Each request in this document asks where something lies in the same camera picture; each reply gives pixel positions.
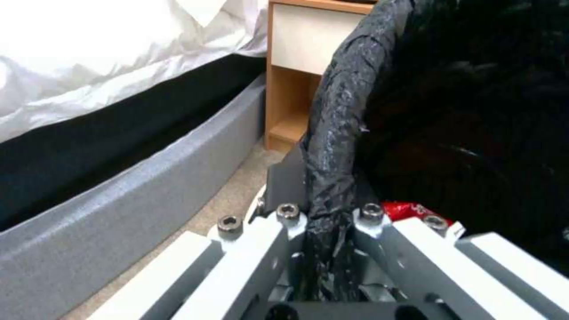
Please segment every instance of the bed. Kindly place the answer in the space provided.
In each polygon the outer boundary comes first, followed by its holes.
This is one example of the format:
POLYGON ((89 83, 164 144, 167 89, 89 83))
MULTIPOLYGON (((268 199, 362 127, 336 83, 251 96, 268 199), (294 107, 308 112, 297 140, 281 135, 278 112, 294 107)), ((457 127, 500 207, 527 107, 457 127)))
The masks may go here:
POLYGON ((259 139, 266 1, 31 5, 0 5, 18 30, 0 35, 0 310, 54 319, 180 228, 259 139))

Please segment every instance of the screw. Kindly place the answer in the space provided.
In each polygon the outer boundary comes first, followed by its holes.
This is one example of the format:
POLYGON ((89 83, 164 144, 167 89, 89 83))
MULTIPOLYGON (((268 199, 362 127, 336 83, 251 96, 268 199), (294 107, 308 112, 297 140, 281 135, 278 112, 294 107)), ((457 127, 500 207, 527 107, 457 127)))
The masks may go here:
POLYGON ((380 223, 384 218, 385 211, 377 203, 366 203, 360 211, 360 217, 374 223, 380 223))
POLYGON ((300 218, 300 210, 294 203, 283 203, 277 207, 277 220, 283 224, 296 224, 300 218))
POLYGON ((263 209, 265 207, 265 199, 263 197, 257 198, 257 208, 263 209))
POLYGON ((424 216, 423 223, 442 236, 444 236, 448 229, 447 221, 438 215, 424 216))
POLYGON ((217 230, 226 239, 236 239, 243 233, 243 220, 236 216, 223 216, 217 221, 217 230))

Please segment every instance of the red object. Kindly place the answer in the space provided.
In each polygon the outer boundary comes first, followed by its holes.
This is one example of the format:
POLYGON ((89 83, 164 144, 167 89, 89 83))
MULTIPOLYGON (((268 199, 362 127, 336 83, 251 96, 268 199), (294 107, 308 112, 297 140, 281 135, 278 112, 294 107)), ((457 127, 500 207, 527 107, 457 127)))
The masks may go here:
MULTIPOLYGON (((383 202, 382 205, 384 207, 385 212, 393 222, 412 217, 423 219, 424 216, 428 215, 440 216, 418 203, 383 202)), ((454 223, 454 221, 449 220, 443 216, 440 217, 446 220, 448 225, 452 225, 454 223)))

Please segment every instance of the nightstand shelf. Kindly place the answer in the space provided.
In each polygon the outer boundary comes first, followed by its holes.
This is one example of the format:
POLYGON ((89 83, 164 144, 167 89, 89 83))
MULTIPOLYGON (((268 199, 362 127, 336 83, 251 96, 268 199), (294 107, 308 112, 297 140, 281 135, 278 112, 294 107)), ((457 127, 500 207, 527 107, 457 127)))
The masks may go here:
POLYGON ((334 0, 270 0, 267 149, 287 152, 302 137, 322 73, 371 9, 334 0))

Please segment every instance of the black plastic bag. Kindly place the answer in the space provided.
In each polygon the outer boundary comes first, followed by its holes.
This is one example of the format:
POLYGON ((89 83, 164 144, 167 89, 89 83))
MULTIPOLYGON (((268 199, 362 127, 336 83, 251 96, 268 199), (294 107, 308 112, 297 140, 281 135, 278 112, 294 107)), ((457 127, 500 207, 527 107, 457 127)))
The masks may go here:
POLYGON ((336 51, 302 141, 305 298, 359 297, 349 237, 358 168, 383 199, 421 202, 547 260, 529 243, 561 239, 569 224, 567 17, 548 0, 374 7, 336 51))

